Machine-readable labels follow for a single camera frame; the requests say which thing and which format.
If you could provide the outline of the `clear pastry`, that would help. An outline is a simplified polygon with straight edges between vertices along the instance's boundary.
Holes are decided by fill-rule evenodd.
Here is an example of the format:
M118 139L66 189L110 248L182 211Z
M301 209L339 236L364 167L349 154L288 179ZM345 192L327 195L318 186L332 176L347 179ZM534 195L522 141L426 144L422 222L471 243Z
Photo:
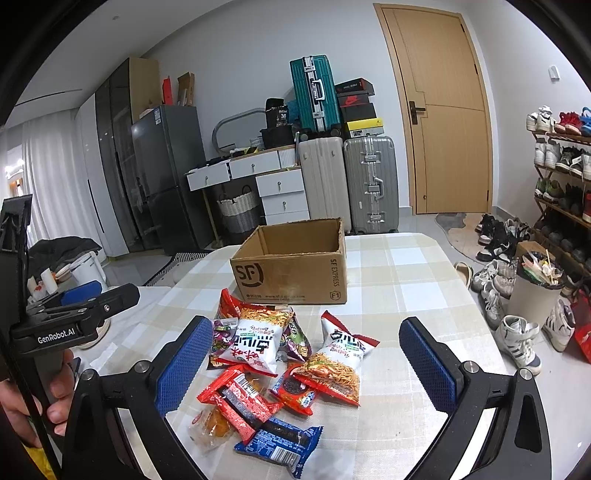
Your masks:
M205 405L188 427L190 439L204 452L218 448L231 438L235 429L221 410L214 405Z

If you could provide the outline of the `white noodle snack bag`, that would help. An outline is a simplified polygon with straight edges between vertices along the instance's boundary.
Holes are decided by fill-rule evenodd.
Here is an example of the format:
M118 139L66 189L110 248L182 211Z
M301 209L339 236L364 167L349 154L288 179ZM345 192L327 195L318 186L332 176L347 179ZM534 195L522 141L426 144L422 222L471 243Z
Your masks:
M244 364L253 372L276 377L281 336L293 318L291 308L242 306L231 342L215 359L224 365Z

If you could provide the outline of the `red snack bar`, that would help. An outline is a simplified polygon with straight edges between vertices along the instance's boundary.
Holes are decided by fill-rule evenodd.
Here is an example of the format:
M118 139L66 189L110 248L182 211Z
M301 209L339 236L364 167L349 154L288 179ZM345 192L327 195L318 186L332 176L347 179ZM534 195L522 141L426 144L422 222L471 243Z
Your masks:
M243 444L252 441L263 424L283 408L256 390L246 377L244 365L226 369L197 395L200 403L214 405L238 431Z

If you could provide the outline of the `purple candy bag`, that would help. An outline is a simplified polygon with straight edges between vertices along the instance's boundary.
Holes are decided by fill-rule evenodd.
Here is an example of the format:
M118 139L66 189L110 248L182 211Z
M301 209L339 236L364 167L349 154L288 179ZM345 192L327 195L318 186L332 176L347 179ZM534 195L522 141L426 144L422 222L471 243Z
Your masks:
M224 368L216 355L221 354L229 346L235 336L236 327L238 327L238 318L222 318L213 321L213 345L207 365L209 370ZM311 344L297 322L297 316L293 315L281 335L276 359L283 362L304 362L310 356Z

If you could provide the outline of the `blue Oreo packet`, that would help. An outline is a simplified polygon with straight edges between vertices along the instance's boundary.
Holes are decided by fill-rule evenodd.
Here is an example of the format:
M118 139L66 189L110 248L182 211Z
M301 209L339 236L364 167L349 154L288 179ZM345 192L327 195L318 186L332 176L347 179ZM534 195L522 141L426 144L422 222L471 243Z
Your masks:
M322 433L323 426L301 429L283 420L270 418L249 443L238 442L233 450L286 467L294 479L301 479L305 463L317 449Z

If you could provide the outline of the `red Oreo packet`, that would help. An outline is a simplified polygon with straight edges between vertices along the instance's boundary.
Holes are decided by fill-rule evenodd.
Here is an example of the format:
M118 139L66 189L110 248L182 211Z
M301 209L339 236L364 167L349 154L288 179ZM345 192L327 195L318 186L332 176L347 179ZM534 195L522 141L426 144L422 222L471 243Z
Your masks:
M293 371L295 368L297 368L297 363L290 362L287 364L286 371L270 387L270 394L295 414L311 416L314 414L311 406L314 405L317 399L317 393L310 386L301 383L300 380L294 377Z

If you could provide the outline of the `red snack bag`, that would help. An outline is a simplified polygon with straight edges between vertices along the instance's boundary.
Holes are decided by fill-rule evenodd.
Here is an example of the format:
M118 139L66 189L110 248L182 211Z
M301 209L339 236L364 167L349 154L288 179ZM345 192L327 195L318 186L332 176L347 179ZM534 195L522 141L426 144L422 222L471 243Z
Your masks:
M263 319L274 314L276 314L276 309L273 307L247 304L233 297L228 289L221 290L216 314L217 318Z

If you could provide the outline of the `white kettle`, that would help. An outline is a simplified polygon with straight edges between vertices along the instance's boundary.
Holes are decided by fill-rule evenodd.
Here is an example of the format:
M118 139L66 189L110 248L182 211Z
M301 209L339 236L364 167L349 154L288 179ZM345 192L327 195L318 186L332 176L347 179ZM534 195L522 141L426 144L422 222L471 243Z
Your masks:
M70 272L78 285L93 281L100 284L101 291L107 289L107 277L94 251L87 252L70 264Z

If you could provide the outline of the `black clothing pile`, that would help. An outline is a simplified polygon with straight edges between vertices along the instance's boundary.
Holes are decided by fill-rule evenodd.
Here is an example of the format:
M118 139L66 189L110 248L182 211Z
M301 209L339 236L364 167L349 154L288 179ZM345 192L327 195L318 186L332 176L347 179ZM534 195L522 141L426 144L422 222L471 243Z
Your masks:
M101 250L102 247L91 238L66 236L39 240L28 251L28 276L40 278L46 269L57 273L78 257L89 252L97 254Z

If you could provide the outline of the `patterned floor rug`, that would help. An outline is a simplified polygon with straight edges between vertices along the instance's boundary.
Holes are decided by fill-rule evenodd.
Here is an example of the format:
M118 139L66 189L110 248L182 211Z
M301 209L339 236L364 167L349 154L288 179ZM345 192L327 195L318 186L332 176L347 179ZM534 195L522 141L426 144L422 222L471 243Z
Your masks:
M150 277L145 287L174 287L198 262L207 256L207 252L178 253Z

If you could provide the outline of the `black refrigerator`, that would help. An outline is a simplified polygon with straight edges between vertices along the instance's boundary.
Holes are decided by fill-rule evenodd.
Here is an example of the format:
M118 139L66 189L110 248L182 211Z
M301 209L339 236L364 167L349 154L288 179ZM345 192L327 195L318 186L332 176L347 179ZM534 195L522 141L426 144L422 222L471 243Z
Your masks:
M206 157L192 106L160 105L132 126L139 181L161 247L168 255L202 252L214 239L204 198L187 174Z

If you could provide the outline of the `white drawer desk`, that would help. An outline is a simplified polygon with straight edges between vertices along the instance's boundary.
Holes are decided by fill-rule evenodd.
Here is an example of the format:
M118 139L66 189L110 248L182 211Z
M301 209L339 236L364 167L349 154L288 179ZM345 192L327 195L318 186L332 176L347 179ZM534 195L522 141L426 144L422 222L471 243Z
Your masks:
M266 225L311 218L303 175L297 165L297 153L293 146L264 150L195 168L186 174L186 178L190 191L235 180L255 179Z

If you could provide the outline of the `oval mirror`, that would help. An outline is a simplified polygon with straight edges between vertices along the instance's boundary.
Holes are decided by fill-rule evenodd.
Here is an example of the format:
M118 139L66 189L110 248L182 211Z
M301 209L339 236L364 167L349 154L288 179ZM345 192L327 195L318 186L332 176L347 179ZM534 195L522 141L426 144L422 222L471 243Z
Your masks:
M266 110L254 108L219 121L211 134L214 150L221 155L235 149L263 145L262 131L266 128Z

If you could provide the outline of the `door mat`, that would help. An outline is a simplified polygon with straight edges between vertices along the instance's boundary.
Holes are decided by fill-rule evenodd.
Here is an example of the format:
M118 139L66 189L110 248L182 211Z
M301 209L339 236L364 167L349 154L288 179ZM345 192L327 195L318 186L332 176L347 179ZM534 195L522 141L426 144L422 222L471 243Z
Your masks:
M479 262L477 254L483 246L478 244L480 234L476 231L476 227L483 216L483 213L439 213L435 220L457 252L470 260Z

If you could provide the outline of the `wooden door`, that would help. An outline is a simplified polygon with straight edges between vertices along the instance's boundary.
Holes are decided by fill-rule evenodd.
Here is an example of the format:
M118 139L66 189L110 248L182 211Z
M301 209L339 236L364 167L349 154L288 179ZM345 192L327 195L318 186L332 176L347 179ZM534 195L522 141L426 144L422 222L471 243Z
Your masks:
M410 5L375 9L397 83L414 213L489 211L489 104L462 15Z

